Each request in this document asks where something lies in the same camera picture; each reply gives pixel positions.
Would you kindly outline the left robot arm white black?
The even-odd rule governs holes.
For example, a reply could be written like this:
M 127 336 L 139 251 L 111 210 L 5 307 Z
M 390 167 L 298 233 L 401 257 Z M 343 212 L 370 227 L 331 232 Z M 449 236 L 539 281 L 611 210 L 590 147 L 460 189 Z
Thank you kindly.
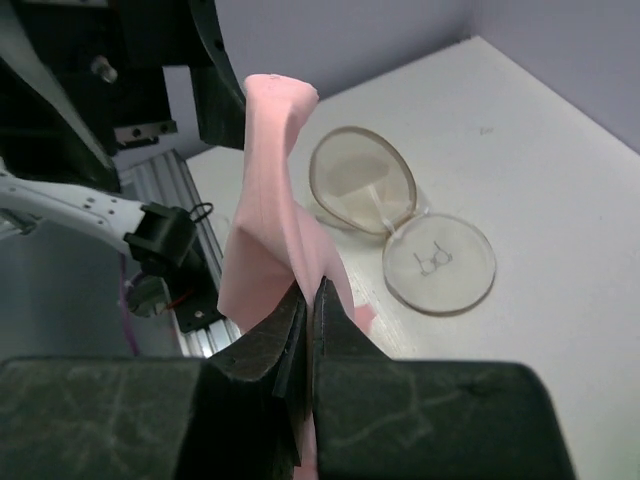
M 179 207 L 120 198 L 114 157 L 176 132 L 164 78 L 191 75 L 200 139 L 241 149 L 245 96 L 212 1 L 5 1 L 1 205 L 97 237 L 155 276 L 193 254 Z

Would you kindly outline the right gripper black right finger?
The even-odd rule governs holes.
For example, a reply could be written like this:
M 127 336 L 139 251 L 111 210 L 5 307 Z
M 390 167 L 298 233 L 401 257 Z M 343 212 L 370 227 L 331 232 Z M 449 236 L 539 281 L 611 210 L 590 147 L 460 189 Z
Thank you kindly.
M 572 479 L 553 403 L 528 366 L 394 360 L 323 280 L 313 316 L 323 479 Z

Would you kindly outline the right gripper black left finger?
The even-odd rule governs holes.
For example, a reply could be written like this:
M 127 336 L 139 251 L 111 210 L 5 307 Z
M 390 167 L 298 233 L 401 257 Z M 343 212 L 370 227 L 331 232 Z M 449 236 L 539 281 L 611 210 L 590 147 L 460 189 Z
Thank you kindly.
M 290 479 L 302 457 L 306 304 L 291 287 L 210 358 L 1 366 L 5 479 Z

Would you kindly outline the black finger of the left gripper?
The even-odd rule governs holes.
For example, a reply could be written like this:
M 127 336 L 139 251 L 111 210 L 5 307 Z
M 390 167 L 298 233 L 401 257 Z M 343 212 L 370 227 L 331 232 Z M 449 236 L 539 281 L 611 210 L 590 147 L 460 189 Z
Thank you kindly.
M 107 193 L 120 191 L 112 156 L 117 152 L 108 86 L 93 74 L 64 74 L 61 92 L 97 141 L 94 156 L 51 104 L 1 62 L 1 157 L 9 173 L 26 180 L 70 183 Z
M 214 1 L 190 1 L 190 12 L 204 49 L 205 66 L 191 68 L 200 139 L 211 146 L 242 149 L 246 99 L 234 73 Z

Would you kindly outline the pink bra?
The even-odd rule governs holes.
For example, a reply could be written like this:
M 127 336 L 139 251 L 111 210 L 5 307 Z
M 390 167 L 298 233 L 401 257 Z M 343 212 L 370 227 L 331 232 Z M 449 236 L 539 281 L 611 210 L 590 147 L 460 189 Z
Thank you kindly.
M 247 332 L 292 284 L 312 303 L 327 278 L 352 323 L 369 333 L 373 310 L 355 306 L 334 241 L 292 192 L 288 157 L 318 102 L 315 88 L 275 74 L 251 75 L 245 88 L 243 184 L 226 242 L 219 310 Z

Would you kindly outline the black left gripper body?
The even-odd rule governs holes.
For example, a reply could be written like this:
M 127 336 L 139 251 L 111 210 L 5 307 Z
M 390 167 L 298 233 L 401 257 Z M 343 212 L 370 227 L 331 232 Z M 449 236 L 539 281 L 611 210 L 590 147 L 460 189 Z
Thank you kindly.
M 207 67 L 192 1 L 64 1 L 49 9 L 49 59 L 107 148 L 177 132 L 164 70 Z

